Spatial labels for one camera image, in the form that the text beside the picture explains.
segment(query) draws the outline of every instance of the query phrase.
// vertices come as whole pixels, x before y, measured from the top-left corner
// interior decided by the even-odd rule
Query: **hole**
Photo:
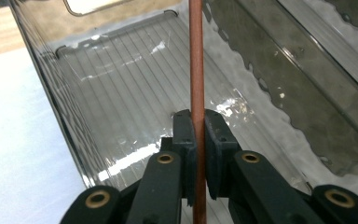
[[[307,220],[299,214],[289,214],[289,222],[293,224],[307,224]]]
[[[324,193],[324,196],[328,199],[328,201],[340,207],[345,207],[345,208],[354,207],[353,198],[349,194],[340,191],[338,189],[327,190]]]
[[[110,200],[110,194],[105,190],[97,190],[91,193],[86,199],[88,208],[100,208],[106,205]]]
[[[258,156],[256,156],[255,154],[253,153],[244,153],[242,155],[242,159],[244,161],[247,161],[247,162],[250,162],[250,163],[256,163],[256,162],[259,162],[260,159],[258,158]]]
[[[163,154],[157,158],[159,163],[167,164],[173,161],[173,156],[168,154]]]
[[[91,197],[91,201],[92,201],[93,203],[100,203],[101,201],[103,201],[104,198],[105,198],[104,195],[98,194],[98,195],[92,196],[92,197]]]

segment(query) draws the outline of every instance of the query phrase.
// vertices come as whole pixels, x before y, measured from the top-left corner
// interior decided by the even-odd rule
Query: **black clamp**
[[[358,196],[326,185],[311,196],[293,188],[269,161],[242,150],[223,117],[205,112],[206,178],[210,195],[229,198],[234,223],[356,223]],[[180,223],[181,201],[195,200],[197,145],[188,110],[173,116],[173,138],[162,138],[141,180],[119,192],[97,186],[75,200],[62,219],[72,223]]]

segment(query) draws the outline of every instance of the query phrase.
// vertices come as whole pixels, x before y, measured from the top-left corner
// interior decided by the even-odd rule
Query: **brass insert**
[[[100,208],[106,205],[110,200],[110,194],[105,190],[97,190],[91,193],[86,199],[88,208]]]
[[[352,208],[355,205],[354,200],[350,195],[338,189],[327,190],[324,193],[324,196],[328,201],[340,207]]]
[[[167,164],[173,161],[173,156],[169,154],[162,154],[157,158],[159,163]]]
[[[244,161],[247,161],[247,162],[250,162],[250,163],[257,163],[257,162],[260,161],[260,159],[258,158],[257,155],[255,155],[254,153],[250,153],[250,152],[243,153],[242,159]]]

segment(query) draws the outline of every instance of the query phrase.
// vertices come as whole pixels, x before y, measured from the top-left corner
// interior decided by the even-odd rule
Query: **copper rod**
[[[206,223],[205,183],[205,106],[203,77],[202,0],[188,0],[190,18],[190,89],[191,119],[197,140],[196,200],[193,206],[193,223]]]

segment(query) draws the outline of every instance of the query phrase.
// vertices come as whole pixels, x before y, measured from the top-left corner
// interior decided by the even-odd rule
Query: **clear plastic container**
[[[71,2],[10,1],[86,185],[124,189],[190,108],[187,2]],[[351,73],[277,1],[205,1],[204,15],[206,107],[294,188],[358,193]]]

